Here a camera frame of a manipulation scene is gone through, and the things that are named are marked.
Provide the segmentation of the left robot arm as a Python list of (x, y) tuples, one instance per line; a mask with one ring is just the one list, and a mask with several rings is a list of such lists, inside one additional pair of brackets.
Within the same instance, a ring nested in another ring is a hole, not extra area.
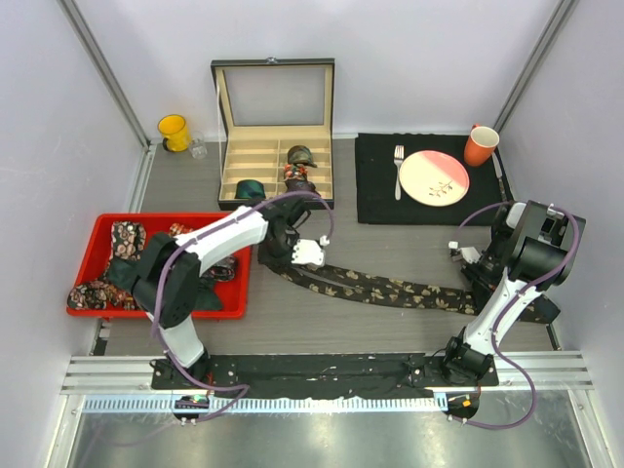
[(209, 353), (191, 313), (203, 274), (231, 254), (258, 246), (258, 259), (270, 266), (291, 265), (299, 240), (294, 225), (307, 212), (301, 191), (282, 194), (179, 238), (152, 236), (122, 288), (150, 317), (175, 362), (174, 377), (185, 388), (200, 387), (208, 375)]

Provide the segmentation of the black gold leaf tie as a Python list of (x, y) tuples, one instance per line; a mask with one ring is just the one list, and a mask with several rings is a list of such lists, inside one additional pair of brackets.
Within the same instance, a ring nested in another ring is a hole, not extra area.
[[(502, 262), (503, 247), (492, 241), (485, 250)], [(283, 279), (314, 293), (344, 300), (410, 309), (436, 309), (462, 315), (477, 316), (485, 302), (476, 302), (472, 288), (468, 290), (418, 284), (404, 280), (373, 276), (368, 273), (326, 264), (317, 266), (265, 265), (262, 246), (258, 262)]]

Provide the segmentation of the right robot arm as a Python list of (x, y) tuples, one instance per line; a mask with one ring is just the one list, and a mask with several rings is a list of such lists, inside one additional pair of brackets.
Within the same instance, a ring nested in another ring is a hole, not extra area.
[(492, 209), (496, 214), (486, 250), (448, 242), (451, 256), (474, 279), (495, 284), (477, 318), (448, 342), (440, 371), (453, 385), (477, 383), (493, 371), (507, 331), (534, 300), (568, 277), (586, 226), (583, 217), (535, 201), (499, 202), (467, 219)]

